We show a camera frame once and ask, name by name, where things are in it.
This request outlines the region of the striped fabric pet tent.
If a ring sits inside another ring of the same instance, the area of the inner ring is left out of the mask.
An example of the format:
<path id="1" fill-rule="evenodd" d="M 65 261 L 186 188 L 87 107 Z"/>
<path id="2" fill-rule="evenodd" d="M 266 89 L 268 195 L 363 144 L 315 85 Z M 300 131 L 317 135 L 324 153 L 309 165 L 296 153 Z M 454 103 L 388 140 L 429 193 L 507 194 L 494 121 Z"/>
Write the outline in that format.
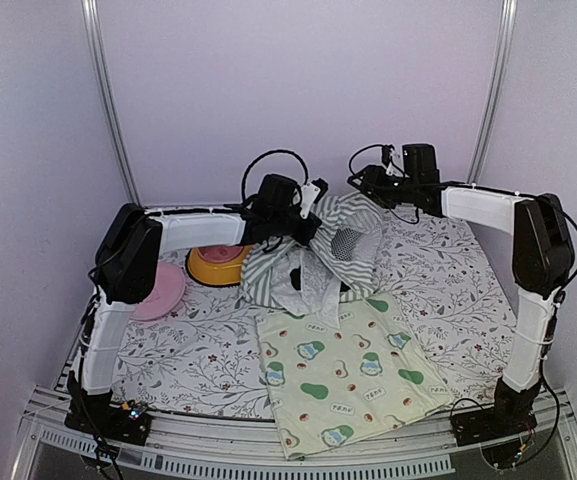
<path id="1" fill-rule="evenodd" d="M 322 221 L 307 246 L 287 238 L 275 249 L 256 246 L 245 259 L 241 291 L 250 304 L 311 315 L 339 326 L 339 306 L 379 290 L 377 253 L 383 212 L 359 193 L 331 197 L 315 206 Z"/>

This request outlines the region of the avocado print cushion mat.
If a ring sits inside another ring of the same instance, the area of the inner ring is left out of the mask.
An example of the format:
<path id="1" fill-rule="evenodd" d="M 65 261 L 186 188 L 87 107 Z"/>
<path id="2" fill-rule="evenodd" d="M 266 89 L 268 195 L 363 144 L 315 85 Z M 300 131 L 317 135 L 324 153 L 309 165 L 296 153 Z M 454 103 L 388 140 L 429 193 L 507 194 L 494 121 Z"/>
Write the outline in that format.
<path id="1" fill-rule="evenodd" d="M 343 303 L 339 320 L 327 327 L 278 312 L 257 326 L 262 379 L 288 460 L 382 435 L 454 401 L 391 294 Z"/>

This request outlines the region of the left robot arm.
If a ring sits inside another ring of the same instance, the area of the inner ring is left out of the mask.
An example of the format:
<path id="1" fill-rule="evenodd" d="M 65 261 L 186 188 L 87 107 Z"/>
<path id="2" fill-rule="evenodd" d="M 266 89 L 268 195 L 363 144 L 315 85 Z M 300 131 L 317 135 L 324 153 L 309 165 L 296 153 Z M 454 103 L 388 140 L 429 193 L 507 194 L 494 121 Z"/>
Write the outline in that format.
<path id="1" fill-rule="evenodd" d="M 264 177 L 259 191 L 222 207 L 143 209 L 123 205 L 107 231 L 89 273 L 94 293 L 67 388 L 85 395 L 76 410 L 96 434 L 116 426 L 108 396 L 124 331 L 139 303 L 153 291 L 159 257 L 175 250 L 247 246 L 289 237 L 307 245 L 321 224 L 313 206 L 327 190 L 322 179 L 303 185 L 279 175 Z"/>

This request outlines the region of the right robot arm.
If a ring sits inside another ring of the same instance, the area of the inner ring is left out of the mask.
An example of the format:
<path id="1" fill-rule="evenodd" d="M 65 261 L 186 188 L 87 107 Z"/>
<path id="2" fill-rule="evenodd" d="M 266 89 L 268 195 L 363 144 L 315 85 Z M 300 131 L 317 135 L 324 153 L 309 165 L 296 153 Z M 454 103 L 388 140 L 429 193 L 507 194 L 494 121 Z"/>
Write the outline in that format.
<path id="1" fill-rule="evenodd" d="M 508 364 L 494 392 L 485 427 L 505 436 L 520 424 L 546 380 L 543 364 L 554 341 L 558 310 L 577 275 L 570 232 L 576 225 L 554 194 L 532 195 L 457 181 L 443 181 L 430 144 L 397 150 L 377 145 L 379 164 L 351 168 L 349 185 L 392 210 L 412 205 L 427 215 L 508 234 L 518 289 L 517 323 Z"/>

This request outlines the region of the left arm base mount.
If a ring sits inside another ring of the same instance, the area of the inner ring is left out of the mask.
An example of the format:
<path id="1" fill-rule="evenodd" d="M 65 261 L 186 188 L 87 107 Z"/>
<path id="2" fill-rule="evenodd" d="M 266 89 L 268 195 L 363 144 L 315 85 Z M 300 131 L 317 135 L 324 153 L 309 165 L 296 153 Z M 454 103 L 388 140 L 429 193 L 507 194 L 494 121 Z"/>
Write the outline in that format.
<path id="1" fill-rule="evenodd" d="M 144 446 L 151 430 L 152 416 L 145 404 L 129 401 L 112 403 L 112 392 L 89 394 L 70 371 L 67 391 L 71 397 L 64 425 L 69 429 L 104 440 Z"/>

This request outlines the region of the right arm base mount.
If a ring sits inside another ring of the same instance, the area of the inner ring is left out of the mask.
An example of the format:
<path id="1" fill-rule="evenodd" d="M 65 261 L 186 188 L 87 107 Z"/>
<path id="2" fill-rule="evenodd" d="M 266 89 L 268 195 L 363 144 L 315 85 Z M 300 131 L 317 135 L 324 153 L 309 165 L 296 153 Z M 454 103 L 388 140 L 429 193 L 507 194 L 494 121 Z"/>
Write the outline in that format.
<path id="1" fill-rule="evenodd" d="M 484 461 L 495 470 L 519 466 L 537 427 L 531 410 L 509 418 L 497 415 L 493 407 L 484 407 L 471 398 L 461 398 L 454 403 L 449 421 L 457 445 L 479 445 Z"/>

